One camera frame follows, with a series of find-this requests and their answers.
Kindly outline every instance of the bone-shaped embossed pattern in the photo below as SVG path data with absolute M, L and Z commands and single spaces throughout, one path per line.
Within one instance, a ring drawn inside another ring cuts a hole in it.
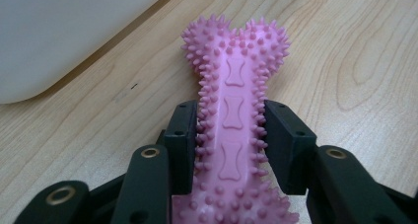
M 267 171 L 265 82 L 283 64 L 289 44 L 276 23 L 229 29 L 221 16 L 201 17 L 182 33 L 186 58 L 202 79 L 196 173 L 190 195 L 173 197 L 174 224 L 296 223 L 287 196 L 263 182 Z

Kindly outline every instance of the rubber bone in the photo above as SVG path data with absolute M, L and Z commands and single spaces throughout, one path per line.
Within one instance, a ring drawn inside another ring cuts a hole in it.
M 268 173 L 259 167 L 267 161 L 265 82 L 289 54 L 288 38 L 274 21 L 231 31 L 229 24 L 200 17 L 181 35 L 202 88 L 192 193 L 173 197 L 173 222 L 296 223 L 288 197 L 261 180 Z

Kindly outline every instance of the screw hole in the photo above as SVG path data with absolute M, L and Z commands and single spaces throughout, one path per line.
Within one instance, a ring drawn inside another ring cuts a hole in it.
M 384 214 L 378 214 L 373 219 L 379 224 L 393 224 L 394 222 L 390 219 L 390 217 L 384 215 Z
M 326 154 L 328 154 L 328 156 L 330 157 L 337 158 L 337 159 L 345 159 L 347 157 L 345 153 L 341 152 L 340 150 L 333 149 L 333 148 L 326 150 Z
M 144 158 L 153 158 L 153 157 L 158 156 L 159 154 L 160 154 L 160 150 L 158 150 L 157 148 L 148 148 L 141 152 L 141 155 Z
M 52 193 L 49 194 L 49 196 L 46 197 L 46 203 L 51 206 L 64 203 L 70 200 L 71 197 L 73 197 L 75 193 L 76 193 L 76 190 L 73 187 L 70 187 L 70 186 L 60 187 L 54 190 Z
M 141 224 L 148 219 L 149 215 L 146 211 L 136 211 L 130 215 L 129 222 L 131 224 Z

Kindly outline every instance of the bone-shaped toy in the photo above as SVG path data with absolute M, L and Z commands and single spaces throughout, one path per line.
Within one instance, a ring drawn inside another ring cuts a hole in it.
M 202 79 L 192 193 L 173 197 L 174 224 L 296 223 L 287 196 L 261 180 L 267 162 L 265 82 L 283 64 L 289 44 L 276 22 L 229 29 L 224 16 L 190 23 L 186 58 Z

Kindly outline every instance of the wooden table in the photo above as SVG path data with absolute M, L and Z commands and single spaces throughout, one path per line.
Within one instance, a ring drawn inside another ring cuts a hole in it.
M 291 55 L 268 82 L 317 144 L 353 152 L 382 184 L 418 186 L 418 0 L 161 0 L 53 87 L 0 106 L 0 222 L 62 180 L 97 187 L 197 99 L 180 33 L 199 15 L 288 29 Z M 292 210 L 310 223 L 305 198 Z

